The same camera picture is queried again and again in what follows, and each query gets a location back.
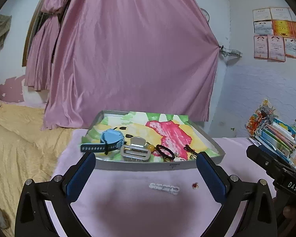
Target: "table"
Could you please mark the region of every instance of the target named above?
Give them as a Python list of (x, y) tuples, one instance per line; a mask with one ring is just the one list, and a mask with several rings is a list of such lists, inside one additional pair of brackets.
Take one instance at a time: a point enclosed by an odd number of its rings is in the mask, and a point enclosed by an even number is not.
[[(54, 175), (63, 175), (81, 158), (81, 136), (86, 130), (75, 130), (67, 149), (58, 159)], [(273, 179), (247, 158), (247, 138), (215, 138), (226, 152), (220, 166), (228, 175), (235, 174), (242, 181), (265, 179), (272, 197), (276, 191)], [(199, 188), (192, 184), (198, 182)], [(152, 190), (149, 183), (180, 187), (178, 195)], [(59, 236), (66, 236), (50, 202), (46, 202)], [(201, 236), (217, 214), (220, 204), (215, 202), (198, 170), (160, 172), (127, 172), (95, 169), (78, 200), (71, 204), (76, 215), (93, 237), (196, 237)], [(232, 236), (245, 202), (226, 236)]]

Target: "yellow bedspread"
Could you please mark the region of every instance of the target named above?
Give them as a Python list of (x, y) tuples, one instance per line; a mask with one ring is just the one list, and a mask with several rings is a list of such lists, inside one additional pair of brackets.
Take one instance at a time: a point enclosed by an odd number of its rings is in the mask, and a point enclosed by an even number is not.
[(0, 107), (0, 208), (10, 218), (6, 236), (14, 236), (15, 215), (24, 182), (49, 181), (73, 129), (41, 131), (44, 109)]

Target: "watch strap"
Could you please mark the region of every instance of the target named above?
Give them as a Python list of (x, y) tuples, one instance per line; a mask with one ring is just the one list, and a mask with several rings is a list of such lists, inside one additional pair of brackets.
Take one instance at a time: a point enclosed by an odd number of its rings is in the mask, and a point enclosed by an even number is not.
[(95, 153), (100, 153), (100, 152), (108, 152), (108, 151), (114, 151), (123, 145), (122, 141), (119, 140), (114, 143), (82, 143), (80, 145), (80, 151), (81, 152), (86, 152), (86, 151), (91, 151)]

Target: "screw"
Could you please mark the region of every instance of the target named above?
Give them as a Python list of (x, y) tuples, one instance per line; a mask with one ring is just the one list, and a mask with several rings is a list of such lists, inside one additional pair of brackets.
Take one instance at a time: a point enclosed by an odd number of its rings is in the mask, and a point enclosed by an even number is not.
[(33, 182), (32, 179), (27, 179), (27, 180), (25, 181), (25, 184), (26, 184), (26, 185), (30, 185), (32, 182)]
[(264, 179), (261, 179), (261, 180), (260, 180), (260, 184), (262, 184), (262, 185), (267, 185), (267, 181), (265, 181)]
[(231, 175), (231, 176), (230, 176), (230, 179), (231, 179), (231, 181), (233, 181), (233, 182), (237, 182), (237, 181), (239, 180), (239, 177), (236, 176), (236, 175)]
[(62, 180), (62, 176), (61, 175), (56, 175), (55, 177), (54, 177), (54, 181), (55, 182), (59, 182), (59, 181), (61, 181)]

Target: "silver buckle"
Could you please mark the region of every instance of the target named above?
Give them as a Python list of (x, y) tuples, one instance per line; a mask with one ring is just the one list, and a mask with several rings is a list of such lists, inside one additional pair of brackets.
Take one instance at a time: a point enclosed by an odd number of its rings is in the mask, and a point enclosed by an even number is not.
[(121, 156), (126, 161), (146, 162), (149, 160), (151, 152), (144, 148), (146, 140), (141, 137), (130, 138), (131, 145), (121, 147)]

